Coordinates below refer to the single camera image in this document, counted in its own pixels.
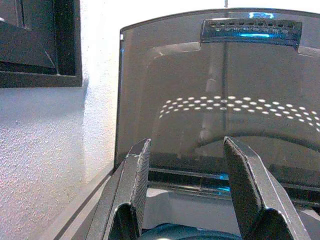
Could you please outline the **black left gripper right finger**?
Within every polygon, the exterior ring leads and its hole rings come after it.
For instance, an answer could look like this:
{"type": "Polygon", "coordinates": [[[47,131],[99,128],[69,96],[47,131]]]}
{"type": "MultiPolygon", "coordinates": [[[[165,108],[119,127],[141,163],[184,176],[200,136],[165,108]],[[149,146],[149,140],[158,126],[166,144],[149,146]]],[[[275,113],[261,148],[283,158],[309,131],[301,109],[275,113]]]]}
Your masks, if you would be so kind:
{"type": "Polygon", "coordinates": [[[244,240],[308,240],[289,195],[248,145],[226,136],[224,157],[232,203],[244,240]]]}

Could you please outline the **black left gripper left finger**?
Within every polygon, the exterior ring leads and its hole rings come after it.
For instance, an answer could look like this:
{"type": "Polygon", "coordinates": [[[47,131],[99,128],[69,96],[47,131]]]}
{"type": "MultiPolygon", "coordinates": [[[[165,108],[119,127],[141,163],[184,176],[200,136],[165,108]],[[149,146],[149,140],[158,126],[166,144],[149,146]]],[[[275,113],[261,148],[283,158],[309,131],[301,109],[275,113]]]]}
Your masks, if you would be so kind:
{"type": "Polygon", "coordinates": [[[91,240],[137,240],[147,199],[151,139],[132,146],[106,182],[90,228],[91,240]]]}

